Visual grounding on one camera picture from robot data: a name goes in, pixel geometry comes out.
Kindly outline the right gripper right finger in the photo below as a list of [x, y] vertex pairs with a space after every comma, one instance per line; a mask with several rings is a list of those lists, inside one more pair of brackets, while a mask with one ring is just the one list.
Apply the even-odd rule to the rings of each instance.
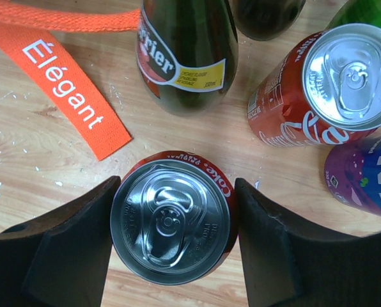
[[250, 306], [381, 306], [381, 232], [331, 230], [235, 181]]

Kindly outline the canvas tote bag orange handles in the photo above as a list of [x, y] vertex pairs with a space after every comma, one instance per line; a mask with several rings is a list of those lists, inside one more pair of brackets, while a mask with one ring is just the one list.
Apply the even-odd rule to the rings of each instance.
[[0, 1], [0, 49], [56, 104], [100, 161], [132, 138], [52, 31], [134, 31], [139, 15], [139, 10], [107, 15], [70, 13]]

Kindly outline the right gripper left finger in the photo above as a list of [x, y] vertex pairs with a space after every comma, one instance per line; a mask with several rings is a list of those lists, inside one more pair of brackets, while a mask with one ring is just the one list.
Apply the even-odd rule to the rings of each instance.
[[100, 306], [121, 178], [0, 233], [0, 306]]

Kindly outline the purple soda can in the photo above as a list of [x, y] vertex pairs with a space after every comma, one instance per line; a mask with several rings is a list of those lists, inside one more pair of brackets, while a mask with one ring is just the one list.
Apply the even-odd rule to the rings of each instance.
[[325, 160], [324, 178], [335, 199], [381, 216], [381, 136], [335, 146]]

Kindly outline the green bottle gold foil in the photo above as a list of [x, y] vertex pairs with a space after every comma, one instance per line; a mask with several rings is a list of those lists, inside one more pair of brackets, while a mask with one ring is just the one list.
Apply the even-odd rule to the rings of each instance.
[[381, 28], [381, 0], [347, 1], [326, 28], [349, 23], [365, 23]]

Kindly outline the cola glass bottle red cap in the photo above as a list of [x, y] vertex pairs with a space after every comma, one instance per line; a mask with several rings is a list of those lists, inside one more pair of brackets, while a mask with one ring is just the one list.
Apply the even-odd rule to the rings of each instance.
[[259, 41], [271, 40], [297, 19], [306, 0], [235, 0], [232, 14], [239, 31]]

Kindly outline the red cola can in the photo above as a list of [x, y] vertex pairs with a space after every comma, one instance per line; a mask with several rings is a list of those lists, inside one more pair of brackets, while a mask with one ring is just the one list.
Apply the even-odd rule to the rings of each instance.
[[381, 28], [353, 23], [298, 43], [262, 81], [247, 121], [276, 147], [342, 145], [381, 126]]

